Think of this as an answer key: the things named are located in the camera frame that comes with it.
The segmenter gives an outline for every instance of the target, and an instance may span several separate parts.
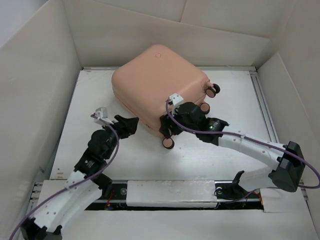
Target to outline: black wheel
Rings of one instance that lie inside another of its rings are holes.
[[[216,96],[216,91],[214,90],[213,87],[209,86],[206,90],[205,90],[205,93],[207,94],[207,96],[209,98],[214,98]]]
[[[216,94],[220,93],[220,90],[221,90],[221,89],[220,89],[220,87],[219,87],[218,84],[215,84],[215,83],[214,83],[214,84],[213,84],[213,87],[214,87],[214,89],[215,89],[215,93],[216,93]]]
[[[200,104],[200,109],[204,114],[208,114],[210,112],[210,105],[206,102]]]
[[[175,142],[172,140],[172,138],[164,138],[162,140],[162,146],[164,146],[166,149],[173,149],[175,146]]]

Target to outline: purple cable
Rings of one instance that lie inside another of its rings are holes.
[[[168,99],[166,102],[165,102],[165,110],[166,110],[166,113],[168,114],[169,118],[175,123],[177,124],[181,129],[183,129],[184,131],[188,132],[188,133],[191,133],[191,134],[212,134],[212,135],[223,135],[223,134],[226,134],[226,135],[232,135],[232,136],[236,136],[236,137],[240,137],[240,138],[244,138],[246,140],[249,140],[253,143],[256,143],[256,144],[259,144],[259,145],[263,145],[263,146],[266,146],[268,148],[271,148],[271,149],[275,149],[275,150],[278,150],[280,152],[283,152],[297,160],[299,160],[300,162],[302,162],[303,164],[305,164],[306,166],[308,166],[314,173],[315,175],[317,176],[318,180],[319,180],[319,183],[318,185],[316,186],[305,186],[305,185],[299,185],[300,188],[305,188],[305,189],[318,189],[320,188],[320,173],[310,164],[308,163],[306,160],[304,160],[303,158],[287,151],[287,150],[284,150],[280,147],[277,147],[277,146],[273,146],[271,144],[268,144],[268,143],[265,143],[265,142],[262,142],[262,141],[259,141],[259,140],[256,140],[256,139],[253,139],[251,137],[248,137],[248,136],[245,136],[245,135],[242,135],[242,134],[239,134],[239,133],[235,133],[235,132],[228,132],[228,131],[198,131],[198,130],[193,130],[193,129],[190,129],[188,127],[185,127],[183,126],[182,124],[180,124],[177,120],[175,120],[175,118],[172,116],[172,114],[170,113],[170,110],[169,110],[169,101],[170,99]]]
[[[101,170],[99,170],[98,172],[96,172],[95,174],[91,175],[90,177],[88,178],[85,178],[79,182],[76,182],[72,185],[69,186],[69,188],[74,188],[86,181],[89,181],[95,177],[97,177],[98,175],[100,175],[107,167],[109,167],[109,165],[113,162],[113,160],[115,159],[117,153],[118,153],[118,150],[119,150],[119,136],[116,132],[116,130],[113,129],[113,127],[106,121],[104,121],[103,119],[101,118],[98,118],[96,117],[95,115],[91,115],[92,118],[94,119],[98,119],[100,120],[102,123],[104,123],[105,125],[107,125],[111,131],[114,133],[115,135],[115,138],[116,138],[116,148],[115,148],[115,152],[113,154],[113,156],[111,157],[111,159],[109,160],[109,162],[103,167],[101,168]],[[57,191],[55,194],[51,195],[50,197],[48,197],[46,200],[44,200],[43,202],[41,202],[38,206],[36,206],[34,209],[32,209],[27,215],[24,216],[24,218],[19,222],[19,224],[15,227],[15,229],[13,230],[12,234],[10,235],[9,237],[9,240],[13,240],[16,232],[18,231],[18,229],[21,227],[21,225],[24,223],[25,220],[27,220],[27,218],[29,218],[35,211],[37,211],[39,208],[41,208],[44,204],[46,204],[47,202],[49,202],[51,199],[55,198],[56,196],[66,192],[68,189],[67,188],[64,188],[64,189],[61,189],[60,191]]]

